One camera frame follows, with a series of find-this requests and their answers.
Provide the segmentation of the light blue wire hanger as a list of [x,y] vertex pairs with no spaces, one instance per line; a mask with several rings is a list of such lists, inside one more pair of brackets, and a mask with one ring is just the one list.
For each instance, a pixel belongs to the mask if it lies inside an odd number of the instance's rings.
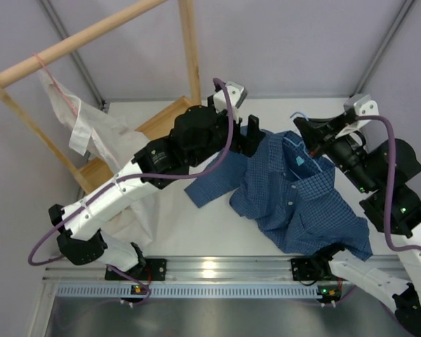
[[[308,118],[308,116],[305,114],[305,113],[303,113],[303,112],[294,112],[294,113],[292,113],[292,115],[290,115],[290,119],[293,121],[294,120],[294,118],[295,117],[302,117],[305,121],[309,121],[309,118]],[[313,158],[313,157],[311,157],[310,156],[310,154],[308,153],[308,150],[307,150],[307,147],[306,147],[306,145],[305,145],[305,143],[304,143],[304,140],[301,140],[300,142],[295,142],[294,140],[292,140],[292,139],[290,139],[289,137],[287,137],[287,136],[284,136],[283,137],[283,139],[287,142],[287,143],[289,143],[289,144],[291,144],[293,147],[295,147],[295,148],[302,148],[302,151],[306,154],[306,156],[312,161],[312,163],[315,165],[315,167],[317,167],[318,168],[318,170],[319,170],[319,172],[320,173],[322,173],[323,172],[323,170],[322,170],[322,168],[320,167],[320,165],[319,165],[319,163]]]

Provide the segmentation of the blue plaid shirt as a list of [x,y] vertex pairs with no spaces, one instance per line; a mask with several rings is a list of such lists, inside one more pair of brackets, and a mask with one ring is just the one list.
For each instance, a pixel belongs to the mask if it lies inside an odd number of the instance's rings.
[[229,152],[213,172],[197,178],[185,192],[201,208],[232,192],[229,205],[254,220],[261,233],[284,253],[312,255],[340,244],[361,260],[369,259],[369,228],[335,189],[335,166],[316,158],[323,172],[302,151],[287,143],[301,137],[272,133],[252,157]]

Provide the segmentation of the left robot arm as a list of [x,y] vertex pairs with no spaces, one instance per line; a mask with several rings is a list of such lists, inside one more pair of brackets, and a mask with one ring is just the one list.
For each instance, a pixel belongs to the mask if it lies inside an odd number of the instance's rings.
[[52,206],[53,225],[58,227],[58,247],[74,265],[100,261],[121,271],[130,280],[145,271],[145,258],[139,246],[123,242],[102,230],[122,210],[135,201],[164,189],[179,180],[225,147],[252,157],[265,132],[259,119],[248,118],[245,131],[241,122],[227,111],[195,105],[175,118],[167,136],[148,142],[110,180],[86,196],[80,205]]

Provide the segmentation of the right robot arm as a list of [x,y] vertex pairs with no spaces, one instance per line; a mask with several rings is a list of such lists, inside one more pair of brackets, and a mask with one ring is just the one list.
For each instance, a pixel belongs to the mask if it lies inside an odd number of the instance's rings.
[[[362,121],[381,121],[387,141],[367,153],[351,136]],[[331,119],[294,119],[311,157],[327,155],[360,192],[367,219],[385,236],[397,254],[408,279],[399,279],[372,267],[348,251],[346,244],[326,246],[296,258],[294,266],[307,263],[313,280],[339,277],[378,299],[399,324],[421,336],[421,200],[407,182],[421,172],[414,149],[395,138],[388,119],[348,110]]]

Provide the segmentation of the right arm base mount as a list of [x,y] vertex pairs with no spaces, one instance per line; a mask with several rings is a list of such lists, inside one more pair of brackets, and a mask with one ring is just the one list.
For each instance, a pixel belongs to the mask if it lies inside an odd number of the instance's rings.
[[293,280],[298,282],[336,281],[328,260],[315,257],[299,257],[290,260]]

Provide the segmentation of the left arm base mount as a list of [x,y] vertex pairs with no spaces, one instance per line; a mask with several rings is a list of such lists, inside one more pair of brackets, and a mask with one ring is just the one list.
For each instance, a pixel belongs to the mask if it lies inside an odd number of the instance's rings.
[[[164,281],[166,279],[167,260],[165,258],[146,258],[145,262],[144,267],[133,267],[125,274],[138,281]],[[109,268],[105,271],[105,280],[128,281],[126,277],[111,271]]]

